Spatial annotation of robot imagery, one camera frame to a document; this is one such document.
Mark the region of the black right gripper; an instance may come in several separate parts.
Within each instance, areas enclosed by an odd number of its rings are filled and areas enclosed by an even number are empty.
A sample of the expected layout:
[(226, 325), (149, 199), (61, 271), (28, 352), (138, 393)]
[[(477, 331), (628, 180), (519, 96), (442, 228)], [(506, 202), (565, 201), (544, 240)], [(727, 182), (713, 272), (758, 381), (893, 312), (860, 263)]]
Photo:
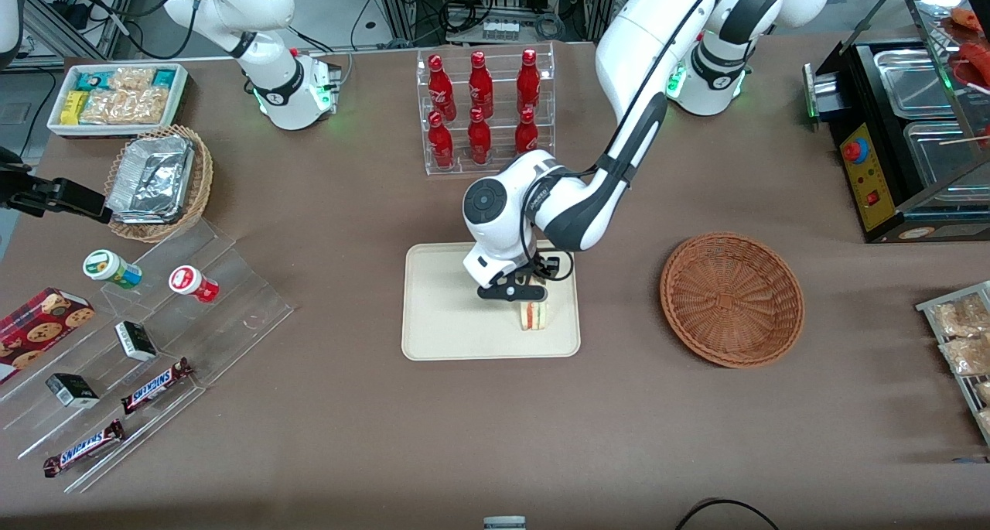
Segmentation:
[(31, 167), (17, 153), (1, 149), (1, 208), (26, 215), (43, 215), (46, 210), (70, 213), (108, 224), (112, 210), (106, 197), (70, 179), (52, 181), (29, 174)]

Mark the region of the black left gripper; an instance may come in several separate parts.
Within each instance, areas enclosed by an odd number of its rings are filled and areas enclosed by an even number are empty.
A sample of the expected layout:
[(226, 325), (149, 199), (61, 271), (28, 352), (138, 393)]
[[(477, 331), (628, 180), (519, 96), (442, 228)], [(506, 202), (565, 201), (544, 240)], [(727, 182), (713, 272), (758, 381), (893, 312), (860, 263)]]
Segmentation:
[(510, 274), (496, 277), (491, 286), (478, 287), (477, 294), (482, 299), (541, 303), (548, 297), (548, 280), (559, 270), (560, 258), (536, 258)]

